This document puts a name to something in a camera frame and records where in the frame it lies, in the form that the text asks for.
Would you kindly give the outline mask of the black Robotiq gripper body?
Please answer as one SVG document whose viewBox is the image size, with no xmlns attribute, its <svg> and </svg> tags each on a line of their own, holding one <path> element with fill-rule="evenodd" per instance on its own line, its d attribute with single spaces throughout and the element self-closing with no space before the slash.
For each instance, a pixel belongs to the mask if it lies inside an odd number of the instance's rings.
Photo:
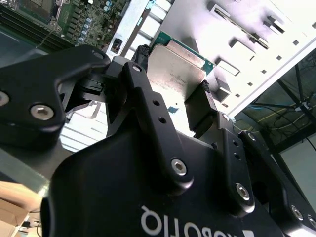
<svg viewBox="0 0 316 237">
<path fill-rule="evenodd" d="M 173 196 L 158 177 L 139 127 L 124 129 L 64 160 L 42 203 L 45 237 L 280 237 L 260 203 L 240 218 L 225 207 L 214 149 L 180 135 L 192 186 Z"/>
</svg>

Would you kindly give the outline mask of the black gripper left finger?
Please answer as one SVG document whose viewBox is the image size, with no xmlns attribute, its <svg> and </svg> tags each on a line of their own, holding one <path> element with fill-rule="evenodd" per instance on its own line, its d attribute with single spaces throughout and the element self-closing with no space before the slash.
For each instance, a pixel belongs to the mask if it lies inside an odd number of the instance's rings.
<svg viewBox="0 0 316 237">
<path fill-rule="evenodd" d="M 179 195 L 193 183 L 178 133 L 145 69 L 111 61 L 101 50 L 83 45 L 6 66 L 0 70 L 0 170 L 32 190 L 49 185 L 36 170 L 57 160 L 57 141 L 66 115 L 89 100 L 107 104 L 108 137 L 139 127 L 152 147 L 163 188 Z"/>
</svg>

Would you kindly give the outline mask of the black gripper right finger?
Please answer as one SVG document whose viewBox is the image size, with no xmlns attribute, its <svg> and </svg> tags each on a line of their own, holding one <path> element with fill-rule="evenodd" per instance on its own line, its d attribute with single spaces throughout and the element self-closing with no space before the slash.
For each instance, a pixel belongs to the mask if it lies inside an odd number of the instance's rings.
<svg viewBox="0 0 316 237">
<path fill-rule="evenodd" d="M 282 169 L 247 131 L 216 109 L 209 84 L 201 82 L 185 101 L 195 138 L 215 150 L 217 200 L 239 227 L 253 235 L 313 235 L 316 215 Z"/>
</svg>

